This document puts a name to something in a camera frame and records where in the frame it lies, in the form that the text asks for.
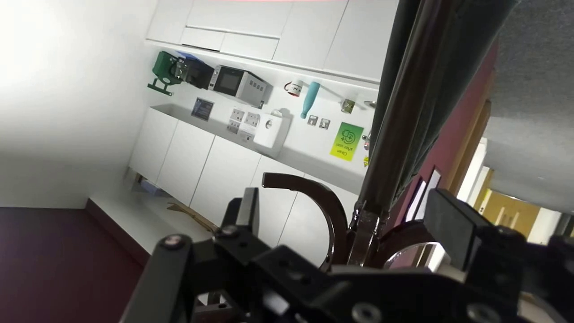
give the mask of label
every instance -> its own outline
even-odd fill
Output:
[[[351,162],[358,148],[360,135],[362,135],[362,128],[340,123],[340,128],[335,137],[333,148],[330,150],[330,155],[335,159]]]

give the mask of white wall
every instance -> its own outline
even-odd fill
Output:
[[[82,207],[116,186],[154,4],[0,0],[0,207]]]
[[[540,209],[532,230],[527,236],[527,243],[547,245],[558,227],[559,216],[559,213]]]
[[[271,114],[272,110],[288,110],[288,114],[294,117],[288,137],[285,141],[285,146],[278,161],[283,164],[288,164],[290,168],[305,171],[312,177],[317,177],[328,184],[333,184],[340,189],[346,189],[349,193],[360,191],[362,177],[366,173],[366,168],[362,164],[362,159],[366,157],[364,143],[362,141],[358,143],[358,148],[351,162],[331,157],[330,150],[337,137],[340,123],[360,126],[364,128],[362,135],[369,135],[375,110],[367,108],[364,101],[376,101],[378,85],[373,85],[373,83],[357,85],[351,80],[330,78],[324,74],[314,74],[305,71],[292,71],[292,69],[283,69],[283,67],[258,64],[258,62],[242,60],[242,58],[218,56],[218,55],[195,51],[195,49],[183,49],[183,47],[165,47],[165,49],[168,53],[175,53],[175,51],[190,53],[211,67],[229,65],[236,69],[245,69],[249,73],[254,73],[267,83],[271,83],[274,89],[269,103],[262,108],[262,112]],[[330,121],[328,130],[321,130],[319,126],[308,126],[306,119],[301,119],[301,108],[306,96],[306,87],[303,89],[299,98],[290,98],[287,92],[283,92],[283,85],[288,82],[303,82],[306,85],[310,82],[321,83],[321,91],[308,116],[328,119]],[[190,87],[190,85],[170,87],[170,92],[174,92],[172,98],[152,96],[150,105],[174,103],[177,107],[184,107],[192,110],[195,99],[201,98],[215,105],[210,121],[217,119],[218,123],[227,123],[233,110],[260,114],[260,110],[245,103],[240,103],[233,98],[208,92],[208,91],[197,91],[195,87]],[[340,114],[342,99],[351,99],[357,103],[353,108],[353,114]]]
[[[484,168],[484,166],[480,168],[479,178],[477,178],[477,182],[473,184],[471,193],[470,193],[470,198],[468,198],[468,205],[470,205],[470,207],[473,207],[473,205],[477,204],[477,200],[479,200],[479,196],[480,196],[480,191],[482,191],[482,187],[484,187],[484,182],[486,182],[489,171],[491,171],[489,168]]]
[[[480,144],[479,144],[477,152],[473,153],[473,159],[471,159],[468,171],[464,175],[462,186],[461,186],[459,193],[455,195],[457,200],[466,202],[470,207],[473,205],[471,193],[473,193],[473,187],[479,184],[482,164],[486,159],[486,150],[488,150],[488,139],[480,139]]]

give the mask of screw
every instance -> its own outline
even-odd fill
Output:
[[[468,304],[466,317],[470,318],[470,322],[475,322],[475,323],[500,323],[502,322],[498,313],[484,304]]]
[[[183,236],[168,236],[163,239],[163,247],[174,250],[179,248],[183,245]]]
[[[238,236],[238,229],[236,227],[226,227],[220,230],[222,238],[236,238]]]
[[[353,322],[357,323],[380,323],[382,313],[373,304],[355,304],[351,309]]]

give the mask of black machine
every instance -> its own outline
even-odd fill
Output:
[[[324,274],[285,247],[269,250],[251,234],[251,222],[244,220],[256,214],[256,189],[245,191],[240,205],[235,220],[242,225],[224,227],[211,241],[165,238],[122,323],[505,323],[525,322],[516,317],[520,293],[538,297],[556,322],[574,322],[572,243],[525,245],[520,234],[488,225],[448,193],[430,193],[425,227],[452,265],[468,270],[464,284],[428,274]],[[213,291],[226,304],[195,308],[197,295]]]
[[[330,248],[321,270],[254,238],[258,195],[247,189],[229,204],[211,241],[170,236],[157,243],[122,322],[505,323],[525,322],[516,315],[523,295],[554,322],[574,322],[572,241],[527,245],[444,191],[430,193],[423,222],[396,229],[389,222],[516,3],[400,0],[371,128],[371,166],[351,223],[326,187],[263,177],[265,189],[303,193],[323,211]],[[464,283],[382,272],[391,256],[419,243],[439,243],[450,265],[468,274]],[[204,293],[210,302],[199,306]]]
[[[166,89],[181,83],[208,89],[213,69],[190,55],[172,56],[161,51],[157,53],[152,74],[156,80],[147,89],[170,96]]]

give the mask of small appliance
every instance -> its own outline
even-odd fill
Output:
[[[272,87],[247,71],[217,67],[210,82],[210,91],[262,108],[269,101]]]
[[[165,96],[170,96],[168,87],[181,85],[183,82],[197,89],[208,89],[213,69],[193,56],[181,56],[161,51],[152,67],[156,80],[147,89]]]
[[[254,150],[276,159],[287,141],[290,123],[292,116],[288,110],[276,110],[271,116],[263,114],[253,137]]]

